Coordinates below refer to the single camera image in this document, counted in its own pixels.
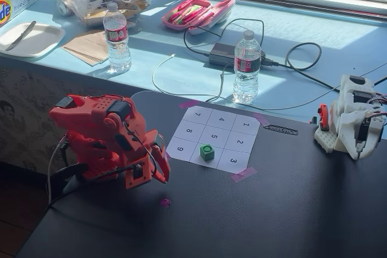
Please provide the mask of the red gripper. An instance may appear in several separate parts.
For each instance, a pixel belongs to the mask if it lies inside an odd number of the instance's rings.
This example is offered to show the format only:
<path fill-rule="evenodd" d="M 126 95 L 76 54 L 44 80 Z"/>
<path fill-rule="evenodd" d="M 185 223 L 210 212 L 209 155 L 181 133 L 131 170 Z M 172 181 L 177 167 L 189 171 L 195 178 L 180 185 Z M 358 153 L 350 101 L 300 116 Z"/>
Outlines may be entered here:
<path fill-rule="evenodd" d="M 157 181 L 167 183 L 171 168 L 165 152 L 163 137 L 155 129 L 145 132 L 142 135 L 135 131 L 135 136 L 142 142 L 142 144 L 138 141 L 135 142 L 138 144 L 138 148 L 135 151 L 135 160 L 140 160 L 145 156 L 149 157 L 151 160 L 152 177 Z M 155 161 L 152 160 L 150 154 L 147 153 L 143 146 L 147 148 Z"/>

